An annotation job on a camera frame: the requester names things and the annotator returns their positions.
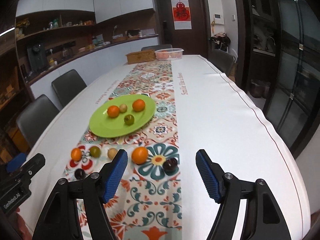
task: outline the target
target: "blue gripper pad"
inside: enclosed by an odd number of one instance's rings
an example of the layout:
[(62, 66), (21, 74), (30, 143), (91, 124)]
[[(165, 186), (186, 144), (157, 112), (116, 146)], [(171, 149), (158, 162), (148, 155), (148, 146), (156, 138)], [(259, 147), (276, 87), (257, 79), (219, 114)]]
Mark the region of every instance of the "blue gripper pad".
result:
[(218, 202), (221, 198), (219, 193), (219, 183), (200, 151), (196, 153), (196, 165), (202, 181), (204, 182), (205, 188), (209, 193), (209, 197), (213, 198), (215, 202)]
[(120, 154), (120, 158), (113, 165), (113, 170), (111, 171), (110, 176), (106, 180), (106, 188), (103, 195), (103, 200), (105, 203), (109, 201), (110, 198), (113, 198), (117, 188), (119, 186), (120, 180), (124, 174), (125, 168), (128, 164), (128, 154), (125, 150), (119, 150), (117, 155)]

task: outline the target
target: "patterned table runner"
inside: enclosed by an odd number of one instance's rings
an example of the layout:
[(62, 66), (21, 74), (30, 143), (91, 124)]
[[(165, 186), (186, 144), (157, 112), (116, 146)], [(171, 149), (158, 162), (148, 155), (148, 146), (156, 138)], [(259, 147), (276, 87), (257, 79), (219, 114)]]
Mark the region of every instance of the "patterned table runner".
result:
[[(156, 102), (152, 120), (134, 133), (117, 138), (97, 137), (88, 128), (77, 145), (83, 152), (81, 161), (70, 160), (63, 176), (74, 181), (78, 168), (86, 174), (100, 171), (111, 161), (106, 153), (109, 148), (125, 149), (129, 156), (127, 169), (114, 198), (104, 205), (116, 236), (121, 240), (181, 240), (180, 170), (178, 167), (168, 176), (162, 169), (166, 159), (175, 157), (180, 163), (171, 62), (136, 65), (109, 100), (128, 94), (145, 94)], [(90, 157), (92, 146), (102, 149), (100, 158)], [(138, 146), (149, 151), (143, 165), (131, 162), (131, 153)], [(91, 239), (83, 201), (78, 200), (77, 204), (84, 239)]]

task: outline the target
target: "plate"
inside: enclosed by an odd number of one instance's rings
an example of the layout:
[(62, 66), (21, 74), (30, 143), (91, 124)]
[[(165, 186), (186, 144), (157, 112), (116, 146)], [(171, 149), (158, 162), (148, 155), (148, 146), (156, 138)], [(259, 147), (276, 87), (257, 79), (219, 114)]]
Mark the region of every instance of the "plate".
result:
[[(145, 109), (141, 112), (136, 112), (132, 109), (132, 103), (137, 99), (142, 99), (146, 103)], [(127, 111), (120, 113), (116, 118), (109, 117), (107, 114), (109, 106), (120, 106), (121, 104), (127, 105)], [(114, 138), (127, 135), (149, 122), (155, 114), (155, 110), (156, 103), (148, 96), (140, 94), (119, 96), (107, 101), (93, 113), (89, 121), (89, 127), (92, 133), (100, 137)], [(134, 123), (132, 125), (124, 123), (124, 117), (127, 114), (134, 116)]]

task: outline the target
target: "white tablecloth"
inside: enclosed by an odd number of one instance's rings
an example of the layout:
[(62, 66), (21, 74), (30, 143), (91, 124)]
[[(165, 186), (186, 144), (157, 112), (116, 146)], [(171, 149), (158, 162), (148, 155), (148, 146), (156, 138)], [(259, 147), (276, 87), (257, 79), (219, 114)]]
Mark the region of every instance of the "white tablecloth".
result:
[[(32, 179), (31, 197), (20, 207), (32, 230), (92, 113), (134, 66), (119, 66), (82, 91), (52, 121), (28, 155), (30, 159), (42, 153), (46, 159), (44, 168)], [(239, 179), (265, 179), (292, 240), (301, 239), (310, 228), (307, 192), (291, 153), (262, 111), (200, 56), (172, 61), (172, 73), (179, 124), (183, 240), (206, 239), (219, 208), (209, 198), (197, 170), (199, 149), (205, 149), (213, 162)], [(233, 239), (240, 238), (245, 205), (242, 200)]]

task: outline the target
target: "faucet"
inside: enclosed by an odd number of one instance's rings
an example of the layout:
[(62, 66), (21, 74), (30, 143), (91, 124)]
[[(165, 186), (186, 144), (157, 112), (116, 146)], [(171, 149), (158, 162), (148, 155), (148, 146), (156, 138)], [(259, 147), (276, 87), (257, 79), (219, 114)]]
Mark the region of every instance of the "faucet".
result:
[(274, 38), (272, 38), (271, 36), (269, 36), (269, 37), (267, 37), (267, 39), (266, 39), (266, 47), (265, 47), (265, 51), (268, 51), (269, 49), (268, 49), (268, 39), (269, 38), (271, 38), (272, 40), (273, 40), (273, 44), (276, 46), (276, 42), (275, 42), (275, 39)]

